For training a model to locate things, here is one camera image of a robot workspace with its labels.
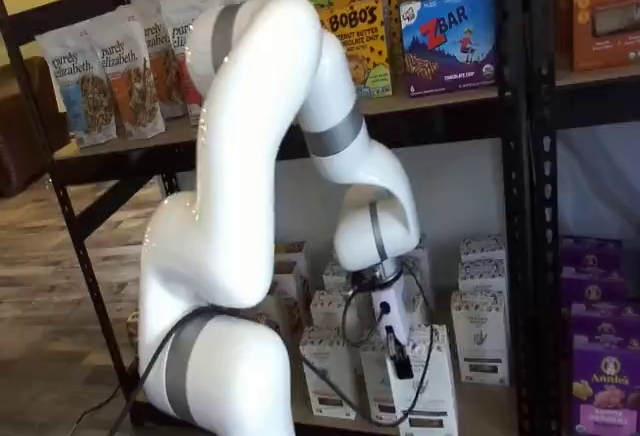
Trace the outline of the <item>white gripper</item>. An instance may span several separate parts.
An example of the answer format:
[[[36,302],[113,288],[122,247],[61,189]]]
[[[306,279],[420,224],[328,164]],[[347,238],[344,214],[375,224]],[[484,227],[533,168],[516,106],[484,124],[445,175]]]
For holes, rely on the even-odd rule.
[[[378,333],[385,342],[393,371],[400,380],[414,377],[405,350],[411,329],[406,293],[405,283],[394,283],[372,293]]]

